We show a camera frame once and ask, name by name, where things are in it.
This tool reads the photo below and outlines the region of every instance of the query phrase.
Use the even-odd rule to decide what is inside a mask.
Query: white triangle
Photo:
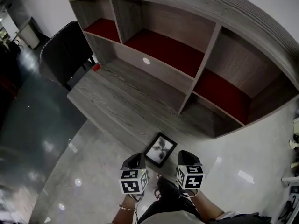
[[[46,220],[45,220],[45,223],[50,222],[50,221],[52,221],[52,220],[50,219],[50,217],[47,217]]]

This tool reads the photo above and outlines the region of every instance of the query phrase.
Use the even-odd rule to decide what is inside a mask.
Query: red object
[[[120,43],[116,25],[113,20],[100,18],[84,31]]]
[[[246,124],[251,98],[227,80],[204,69],[193,90],[242,124]]]
[[[99,68],[101,68],[101,66],[100,66],[99,64],[97,64],[97,65],[95,65],[95,66],[93,67],[93,70],[94,70],[94,71],[97,71]]]
[[[152,56],[195,77],[204,53],[174,39],[146,29],[131,37],[125,45]]]

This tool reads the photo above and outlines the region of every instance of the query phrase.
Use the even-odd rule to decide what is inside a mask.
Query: black picture frame
[[[155,162],[154,160],[152,160],[150,157],[147,156],[147,153],[151,150],[151,148],[155,145],[155,143],[157,142],[157,140],[159,138],[163,138],[166,141],[170,142],[172,144],[171,149],[168,151],[168,153],[165,155],[165,157],[163,158],[163,160],[160,163]],[[154,138],[154,140],[150,143],[150,145],[145,149],[145,151],[143,152],[144,157],[150,161],[152,164],[154,164],[155,166],[157,166],[158,168],[162,167],[163,164],[166,162],[166,160],[169,158],[170,154],[173,152],[173,150],[175,149],[175,147],[178,144],[176,142],[174,142],[173,140],[171,140],[170,138],[168,138],[166,135],[162,134],[161,132],[159,132],[157,134],[157,136]]]

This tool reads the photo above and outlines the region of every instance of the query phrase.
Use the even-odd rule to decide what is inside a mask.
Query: picture frame
[[[169,158],[176,146],[176,142],[159,132],[143,154],[148,161],[160,168]]]

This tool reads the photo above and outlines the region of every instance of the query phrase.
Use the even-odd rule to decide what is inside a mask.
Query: chair backrest
[[[40,54],[41,74],[65,85],[92,54],[78,22],[72,21],[44,45]],[[52,74],[43,74],[45,70]]]

